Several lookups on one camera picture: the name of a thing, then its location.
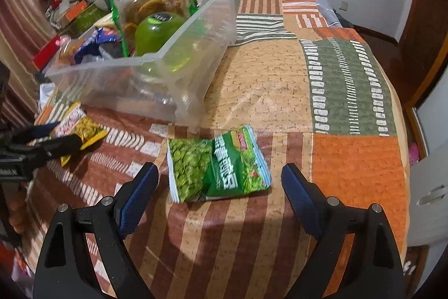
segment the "green snack bag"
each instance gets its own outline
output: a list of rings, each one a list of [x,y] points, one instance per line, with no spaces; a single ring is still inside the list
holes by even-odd
[[[247,125],[212,140],[169,139],[173,202],[247,195],[270,186],[270,172]]]

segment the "wooden floor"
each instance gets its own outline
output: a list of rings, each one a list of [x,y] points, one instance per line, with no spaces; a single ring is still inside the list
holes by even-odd
[[[412,70],[411,66],[402,59],[398,46],[373,36],[363,33],[359,34],[369,44],[373,55],[375,55],[375,58],[384,69],[403,105],[417,90],[421,82],[420,78]],[[415,142],[415,137],[405,113],[404,117],[408,134],[408,145],[411,145]]]

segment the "blue gripper pad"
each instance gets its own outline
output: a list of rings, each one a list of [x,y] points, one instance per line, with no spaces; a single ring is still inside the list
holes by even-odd
[[[149,199],[158,184],[157,166],[145,163],[134,178],[134,180],[137,179],[139,179],[137,186],[121,211],[120,227],[118,229],[118,235],[121,239],[125,239],[128,234],[134,232],[142,218]]]
[[[281,171],[281,183],[293,207],[294,213],[300,220],[305,232],[319,239],[322,234],[322,229],[319,223],[317,208],[300,183],[299,177],[288,165],[285,165]]]

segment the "bedspread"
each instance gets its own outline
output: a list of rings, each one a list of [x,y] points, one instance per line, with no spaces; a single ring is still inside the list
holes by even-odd
[[[156,298],[283,298],[313,247],[285,198],[280,173],[304,176],[346,205],[384,208],[406,250],[408,155],[400,103],[368,44],[329,28],[314,0],[235,0],[238,39],[205,96],[198,135],[185,127],[85,106],[107,128],[99,147],[39,169],[29,199],[24,254],[34,269],[58,204],[95,204],[154,162],[160,182],[125,245]],[[59,120],[69,102],[55,92],[37,123]],[[173,204],[167,138],[212,138],[243,124],[256,131],[272,173],[265,194]],[[327,294],[337,288],[348,236]],[[102,288],[113,290],[95,239],[87,237]]]

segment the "blue snack package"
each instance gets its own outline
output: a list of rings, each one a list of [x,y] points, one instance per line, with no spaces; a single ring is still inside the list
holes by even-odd
[[[73,56],[76,64],[80,64],[86,55],[100,56],[99,46],[102,43],[120,41],[122,38],[113,30],[99,28],[84,41]]]

